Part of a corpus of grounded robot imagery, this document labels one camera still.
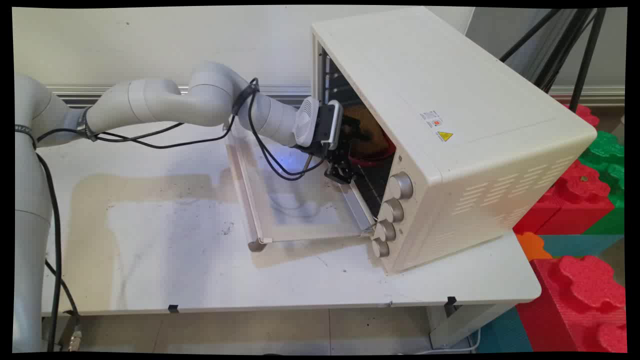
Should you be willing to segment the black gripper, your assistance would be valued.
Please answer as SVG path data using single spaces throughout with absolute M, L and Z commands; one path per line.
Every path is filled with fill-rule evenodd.
M 324 158 L 327 169 L 324 177 L 339 185 L 350 185 L 354 178 L 354 167 L 349 160 L 351 145 L 346 142 L 371 142 L 370 131 L 362 130 L 361 121 L 351 116 L 343 116 L 343 141 L 334 150 L 329 149 L 329 143 L 312 141 L 310 146 L 300 146 L 300 151 L 314 157 Z

